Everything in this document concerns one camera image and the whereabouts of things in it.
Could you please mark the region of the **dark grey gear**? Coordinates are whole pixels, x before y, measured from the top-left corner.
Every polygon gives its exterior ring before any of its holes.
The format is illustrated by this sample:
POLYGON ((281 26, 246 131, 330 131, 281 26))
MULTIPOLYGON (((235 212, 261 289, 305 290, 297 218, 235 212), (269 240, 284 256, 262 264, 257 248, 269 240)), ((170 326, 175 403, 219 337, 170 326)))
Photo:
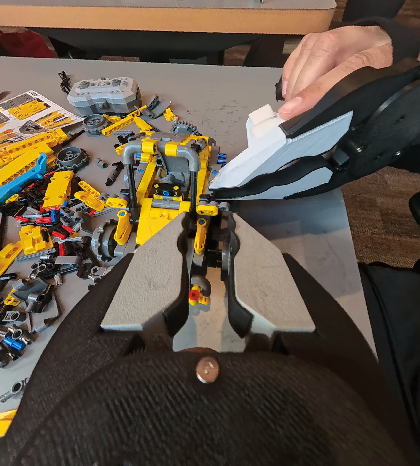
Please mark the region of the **dark grey gear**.
POLYGON ((174 133, 174 134, 185 134, 185 135, 191 135, 191 136, 201 135, 196 125, 194 125, 192 122, 188 122, 184 120, 173 121, 170 131, 171 133, 174 133))

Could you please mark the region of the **yellow printed sticker sheet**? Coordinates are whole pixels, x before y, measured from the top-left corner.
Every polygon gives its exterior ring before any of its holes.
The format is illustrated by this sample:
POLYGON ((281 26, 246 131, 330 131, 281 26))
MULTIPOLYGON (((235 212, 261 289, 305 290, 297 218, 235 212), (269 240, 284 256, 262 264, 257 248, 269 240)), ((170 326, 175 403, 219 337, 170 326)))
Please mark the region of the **yellow printed sticker sheet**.
POLYGON ((27 91, 0 102, 0 149, 80 122, 80 116, 33 90, 27 91))

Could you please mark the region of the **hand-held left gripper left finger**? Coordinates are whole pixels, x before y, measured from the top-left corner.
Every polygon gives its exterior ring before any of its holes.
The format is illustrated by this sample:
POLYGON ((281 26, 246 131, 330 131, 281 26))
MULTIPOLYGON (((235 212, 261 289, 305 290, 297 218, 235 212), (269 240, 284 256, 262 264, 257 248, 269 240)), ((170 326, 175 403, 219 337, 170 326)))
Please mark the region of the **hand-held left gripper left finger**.
POLYGON ((174 343, 189 317, 189 229, 190 214, 180 213, 121 261, 127 268, 102 319, 104 337, 174 343))

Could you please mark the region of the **dark grey toothed wheel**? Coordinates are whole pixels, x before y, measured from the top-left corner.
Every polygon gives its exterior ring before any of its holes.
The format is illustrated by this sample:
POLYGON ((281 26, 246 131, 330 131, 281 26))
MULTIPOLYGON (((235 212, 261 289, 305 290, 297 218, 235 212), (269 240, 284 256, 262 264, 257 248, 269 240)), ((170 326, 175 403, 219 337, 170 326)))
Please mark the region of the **dark grey toothed wheel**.
POLYGON ((83 148, 70 146, 63 148, 56 156, 56 166, 73 172, 77 172, 90 162, 87 151, 83 148))

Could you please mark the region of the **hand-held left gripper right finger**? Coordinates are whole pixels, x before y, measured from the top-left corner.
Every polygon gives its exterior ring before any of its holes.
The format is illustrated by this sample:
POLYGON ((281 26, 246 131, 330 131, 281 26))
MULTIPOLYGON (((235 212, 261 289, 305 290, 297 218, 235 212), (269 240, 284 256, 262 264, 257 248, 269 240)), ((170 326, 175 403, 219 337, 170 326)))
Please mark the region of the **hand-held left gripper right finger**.
POLYGON ((238 214, 228 216, 228 318, 241 338, 311 334, 316 326, 283 254, 238 214))

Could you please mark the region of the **person's right hand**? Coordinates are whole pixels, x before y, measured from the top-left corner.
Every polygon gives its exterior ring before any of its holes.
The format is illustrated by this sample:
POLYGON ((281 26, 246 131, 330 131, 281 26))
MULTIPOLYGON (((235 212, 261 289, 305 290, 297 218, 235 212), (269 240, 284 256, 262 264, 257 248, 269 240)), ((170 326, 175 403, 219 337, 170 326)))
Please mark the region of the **person's right hand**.
POLYGON ((363 67, 393 63, 390 36, 379 26, 345 26, 306 35, 289 55, 281 77, 283 120, 312 109, 339 81, 363 67))

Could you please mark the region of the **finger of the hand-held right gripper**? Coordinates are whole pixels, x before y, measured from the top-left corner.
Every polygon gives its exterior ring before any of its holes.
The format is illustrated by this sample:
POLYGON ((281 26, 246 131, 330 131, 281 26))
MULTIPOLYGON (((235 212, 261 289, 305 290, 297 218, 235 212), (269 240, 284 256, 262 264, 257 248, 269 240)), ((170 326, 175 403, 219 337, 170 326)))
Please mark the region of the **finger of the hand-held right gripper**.
MULTIPOLYGON (((258 175, 282 169, 290 162, 308 156, 322 156, 329 162, 334 175, 329 153, 349 130, 352 118, 353 111, 349 111, 321 125, 314 124, 313 129, 301 131, 298 136, 287 136, 282 127, 287 121, 280 118, 269 104, 256 109, 248 115, 246 122, 248 148, 220 170, 209 185, 210 192, 215 192, 216 188, 240 187, 258 175)), ((317 188, 329 191, 329 183, 317 188)))
POLYGON ((240 187, 216 188, 216 200, 278 200, 329 183, 333 171, 322 156, 302 157, 258 175, 240 187))

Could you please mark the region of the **grey battery box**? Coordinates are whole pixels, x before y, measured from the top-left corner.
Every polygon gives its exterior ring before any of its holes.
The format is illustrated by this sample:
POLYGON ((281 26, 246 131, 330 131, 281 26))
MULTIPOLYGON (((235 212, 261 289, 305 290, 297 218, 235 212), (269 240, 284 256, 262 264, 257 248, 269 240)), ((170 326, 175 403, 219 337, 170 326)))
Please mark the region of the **grey battery box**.
POLYGON ((80 116, 129 114, 142 106, 138 83, 129 77, 79 81, 72 86, 67 101, 80 116))

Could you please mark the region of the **yellow toy brick vehicle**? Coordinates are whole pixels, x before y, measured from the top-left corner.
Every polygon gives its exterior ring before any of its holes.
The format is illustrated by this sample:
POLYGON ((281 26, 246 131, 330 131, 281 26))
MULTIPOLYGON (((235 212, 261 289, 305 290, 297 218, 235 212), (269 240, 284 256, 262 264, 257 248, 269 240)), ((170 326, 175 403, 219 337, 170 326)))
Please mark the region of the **yellow toy brick vehicle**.
POLYGON ((114 224, 116 246, 132 242, 133 253, 180 213, 190 214, 189 305, 198 315, 211 304, 207 268, 222 266, 218 245, 223 214, 202 216, 196 207, 202 194, 225 166, 227 155, 214 138, 141 130, 116 148, 122 158, 126 190, 122 197, 108 198, 118 209, 114 224))

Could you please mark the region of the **tan-edged background table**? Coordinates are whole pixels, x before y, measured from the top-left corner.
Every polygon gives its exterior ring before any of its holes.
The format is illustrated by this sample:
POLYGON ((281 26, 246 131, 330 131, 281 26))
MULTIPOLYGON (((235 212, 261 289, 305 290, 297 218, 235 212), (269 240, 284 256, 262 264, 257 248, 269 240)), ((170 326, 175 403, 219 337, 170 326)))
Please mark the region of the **tan-edged background table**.
POLYGON ((0 1, 0 29, 25 28, 106 55, 213 55, 264 36, 326 31, 337 2, 0 1))

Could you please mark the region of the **pile of loose brick pieces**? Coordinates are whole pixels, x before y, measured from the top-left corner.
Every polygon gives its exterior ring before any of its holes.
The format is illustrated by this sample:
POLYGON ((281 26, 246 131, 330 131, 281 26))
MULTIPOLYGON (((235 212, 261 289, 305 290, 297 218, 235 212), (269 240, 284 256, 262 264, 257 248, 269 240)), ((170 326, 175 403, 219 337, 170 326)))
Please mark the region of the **pile of loose brick pieces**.
MULTIPOLYGON (((136 109, 131 118, 113 122, 112 132, 121 131, 126 120, 136 125, 137 133, 156 129, 143 120, 141 109, 136 109)), ((88 281, 79 304, 89 292, 99 291, 115 265, 134 254, 134 242, 116 246, 113 221, 118 209, 107 204, 110 196, 124 193, 100 186, 89 164, 77 172, 56 166, 57 154, 70 141, 62 128, 0 149, 0 185, 34 167, 40 154, 48 157, 43 179, 23 185, 0 204, 0 370, 21 359, 42 332, 62 318, 57 293, 69 275, 88 281)), ((73 329, 67 317, 75 306, 50 340, 60 335, 63 323, 73 329)), ((16 426, 15 415, 22 414, 22 397, 29 396, 29 382, 35 383, 38 363, 48 369, 45 381, 49 388, 55 387, 55 369, 42 362, 42 353, 31 374, 0 396, 3 404, 21 395, 17 408, 0 413, 0 440, 11 423, 16 426)))

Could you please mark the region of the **small grey wheel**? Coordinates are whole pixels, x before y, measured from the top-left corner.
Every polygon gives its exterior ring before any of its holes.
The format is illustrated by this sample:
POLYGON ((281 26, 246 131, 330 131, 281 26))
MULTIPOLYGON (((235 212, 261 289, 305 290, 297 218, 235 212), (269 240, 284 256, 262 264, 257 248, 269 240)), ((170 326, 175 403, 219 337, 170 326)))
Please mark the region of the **small grey wheel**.
POLYGON ((102 135, 102 131, 109 126, 109 120, 102 114, 91 114, 86 116, 82 122, 83 130, 89 137, 102 135))

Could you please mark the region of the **grey toothed rack piece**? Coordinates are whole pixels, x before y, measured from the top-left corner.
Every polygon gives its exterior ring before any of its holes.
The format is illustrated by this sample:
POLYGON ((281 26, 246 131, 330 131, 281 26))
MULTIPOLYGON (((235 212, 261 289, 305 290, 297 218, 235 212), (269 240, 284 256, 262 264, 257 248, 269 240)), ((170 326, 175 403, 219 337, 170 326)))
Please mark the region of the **grey toothed rack piece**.
POLYGON ((217 200, 213 194, 202 194, 196 207, 197 214, 208 217, 217 216, 229 210, 230 203, 217 200))

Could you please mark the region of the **red bag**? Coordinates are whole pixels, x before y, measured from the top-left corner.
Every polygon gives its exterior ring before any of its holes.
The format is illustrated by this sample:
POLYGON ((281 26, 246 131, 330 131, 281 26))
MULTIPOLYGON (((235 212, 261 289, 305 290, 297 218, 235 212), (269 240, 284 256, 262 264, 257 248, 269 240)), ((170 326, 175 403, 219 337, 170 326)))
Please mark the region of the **red bag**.
POLYGON ((0 26, 0 51, 9 56, 57 58, 50 42, 38 33, 24 27, 0 26))

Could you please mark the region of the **blue brick separator tool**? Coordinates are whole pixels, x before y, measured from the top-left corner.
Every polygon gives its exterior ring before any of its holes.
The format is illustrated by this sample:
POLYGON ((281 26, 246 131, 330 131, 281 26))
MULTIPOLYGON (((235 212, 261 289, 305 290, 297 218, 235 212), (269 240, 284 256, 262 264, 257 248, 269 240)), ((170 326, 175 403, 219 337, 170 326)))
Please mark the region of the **blue brick separator tool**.
POLYGON ((34 167, 30 168, 23 174, 17 176, 14 180, 5 182, 0 185, 0 204, 4 203, 12 195, 20 191, 23 185, 31 184, 34 181, 43 179, 47 168, 47 155, 42 153, 35 161, 34 167))

